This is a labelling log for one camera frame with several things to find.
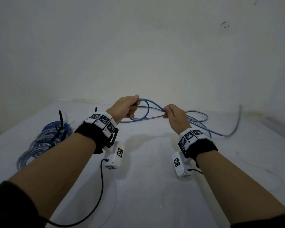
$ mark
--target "person's left arm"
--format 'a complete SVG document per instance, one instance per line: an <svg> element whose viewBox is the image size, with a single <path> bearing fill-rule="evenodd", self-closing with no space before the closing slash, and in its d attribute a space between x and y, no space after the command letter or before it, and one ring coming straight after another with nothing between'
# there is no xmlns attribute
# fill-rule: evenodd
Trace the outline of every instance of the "person's left arm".
<svg viewBox="0 0 285 228"><path fill-rule="evenodd" d="M138 95L123 97L107 110L118 124L125 117L134 117ZM35 204L40 216L50 218L74 185L96 149L93 139L73 134L53 147L8 181L22 189Z"/></svg>

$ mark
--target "forearm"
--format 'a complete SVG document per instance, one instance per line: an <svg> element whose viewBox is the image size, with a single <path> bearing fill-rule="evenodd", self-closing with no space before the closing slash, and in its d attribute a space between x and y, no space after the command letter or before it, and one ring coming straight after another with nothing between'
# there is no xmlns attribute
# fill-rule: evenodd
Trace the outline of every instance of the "forearm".
<svg viewBox="0 0 285 228"><path fill-rule="evenodd" d="M27 193L41 216L50 218L95 148L96 144L91 138L73 134L25 166L9 181Z"/></svg>
<svg viewBox="0 0 285 228"><path fill-rule="evenodd" d="M285 206L219 152L201 153L197 162L231 224L285 214Z"/></svg>

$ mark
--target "blue cable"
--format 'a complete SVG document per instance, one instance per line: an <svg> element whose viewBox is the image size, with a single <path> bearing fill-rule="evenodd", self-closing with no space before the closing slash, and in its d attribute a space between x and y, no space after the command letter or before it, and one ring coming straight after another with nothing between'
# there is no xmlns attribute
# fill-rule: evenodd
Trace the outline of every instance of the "blue cable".
<svg viewBox="0 0 285 228"><path fill-rule="evenodd" d="M64 122L63 129L59 131L59 134L55 139L53 137L57 134L57 131L61 127L61 121L51 122L47 124L36 139L30 144L29 149L24 152L17 160L17 169L21 170L27 163L30 157L37 158L48 151L53 146L58 145L62 138L64 131L66 131L66 137L68 138L72 134L71 126Z"/></svg>
<svg viewBox="0 0 285 228"><path fill-rule="evenodd" d="M166 112L160 105L156 104L155 102L153 102L153 101L151 101L149 99L138 99L138 101L144 101L145 103L147 103L147 106L138 106L139 108L147 108L148 109L147 113L142 118L130 118L131 121L121 121L120 123L139 122L139 121L144 121L144 120L149 120L149 119L154 119L154 118L162 118L163 117L163 115L160 115L160 116L156 116L156 117L147 118L150 109L155 109L155 110L160 110L160 111ZM151 107L148 102L153 103L158 108ZM194 118L192 116L189 116L189 115L187 115L187 118L188 118L189 123L191 123L191 124L201 128L203 130L207 130L209 132L209 137L210 138L212 138L211 133L217 134L217 135L222 136L222 137L230 137L230 136L232 136L236 132L236 130L239 127L239 123L240 123L241 116L242 116L242 106L241 105L239 106L239 115L238 115L238 119L237 119L236 126L235 126L234 130L231 132L231 134L227 134L227 135L215 132L213 130L210 130L203 124L203 122L207 121L208 118L209 118L207 114L205 114L203 112L200 112L200 111L197 111L197 110L188 110L188 111L186 111L186 114L190 113L190 112L199 113L199 114L202 114L202 115L206 116L206 118L201 120L201 121L199 121L198 119L196 119L196 118Z"/></svg>

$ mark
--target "hand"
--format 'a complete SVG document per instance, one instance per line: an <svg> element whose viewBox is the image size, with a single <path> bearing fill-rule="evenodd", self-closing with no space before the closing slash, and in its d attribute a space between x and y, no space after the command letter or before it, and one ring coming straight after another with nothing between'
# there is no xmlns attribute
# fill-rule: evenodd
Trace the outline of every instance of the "hand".
<svg viewBox="0 0 285 228"><path fill-rule="evenodd" d="M118 124L123 118L134 118L134 112L137 110L140 101L138 95L120 98L115 104L107 110L114 121Z"/></svg>
<svg viewBox="0 0 285 228"><path fill-rule="evenodd" d="M181 132L191 128L186 112L174 104L164 107L166 113L163 118L168 118L171 128L179 135Z"/></svg>

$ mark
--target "person's right hand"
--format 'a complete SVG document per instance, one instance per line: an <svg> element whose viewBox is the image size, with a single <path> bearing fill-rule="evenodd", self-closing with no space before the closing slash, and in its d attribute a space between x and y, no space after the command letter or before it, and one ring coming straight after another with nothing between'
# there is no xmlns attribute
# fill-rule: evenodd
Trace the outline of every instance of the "person's right hand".
<svg viewBox="0 0 285 228"><path fill-rule="evenodd" d="M186 112L174 104L164 107L166 113L163 118L168 118L171 128L179 135L181 132L191 128Z"/></svg>

